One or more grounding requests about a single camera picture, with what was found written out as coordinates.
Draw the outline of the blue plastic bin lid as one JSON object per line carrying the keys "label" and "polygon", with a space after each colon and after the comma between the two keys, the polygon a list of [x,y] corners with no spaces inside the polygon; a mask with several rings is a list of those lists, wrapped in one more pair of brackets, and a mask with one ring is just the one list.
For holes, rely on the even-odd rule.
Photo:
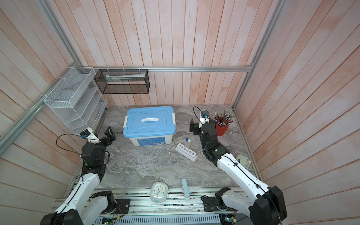
{"label": "blue plastic bin lid", "polygon": [[168,136],[175,131],[175,113],[171,106],[129,109],[123,126],[126,138]]}

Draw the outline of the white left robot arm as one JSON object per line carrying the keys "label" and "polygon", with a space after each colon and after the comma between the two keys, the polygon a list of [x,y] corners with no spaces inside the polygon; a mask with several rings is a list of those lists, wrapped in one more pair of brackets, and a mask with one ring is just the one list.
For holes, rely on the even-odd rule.
{"label": "white left robot arm", "polygon": [[116,140],[116,136],[108,127],[101,139],[91,128],[82,131],[80,137],[86,139],[87,143],[80,155],[83,165],[79,182],[54,213],[42,218],[41,225],[92,225],[100,214],[113,214],[116,211],[117,202],[112,191],[93,193],[106,172],[109,161],[106,155],[110,154],[106,148]]}

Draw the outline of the white plastic storage bin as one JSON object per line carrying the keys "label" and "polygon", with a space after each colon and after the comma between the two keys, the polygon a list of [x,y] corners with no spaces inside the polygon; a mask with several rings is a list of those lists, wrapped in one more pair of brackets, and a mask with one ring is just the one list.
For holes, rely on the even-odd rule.
{"label": "white plastic storage bin", "polygon": [[168,136],[129,138],[129,140],[133,143],[134,146],[150,146],[150,145],[170,144],[172,142],[174,134],[168,135]]}

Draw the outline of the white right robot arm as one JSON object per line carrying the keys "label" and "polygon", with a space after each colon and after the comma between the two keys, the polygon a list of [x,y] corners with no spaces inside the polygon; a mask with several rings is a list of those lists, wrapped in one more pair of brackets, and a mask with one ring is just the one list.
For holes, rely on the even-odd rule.
{"label": "white right robot arm", "polygon": [[248,216],[254,225],[282,225],[286,222],[287,209],[283,192],[270,187],[242,166],[230,151],[218,141],[214,123],[190,121],[189,131],[200,137],[206,159],[226,172],[245,192],[234,192],[229,187],[219,190],[213,200],[218,210],[234,209]]}

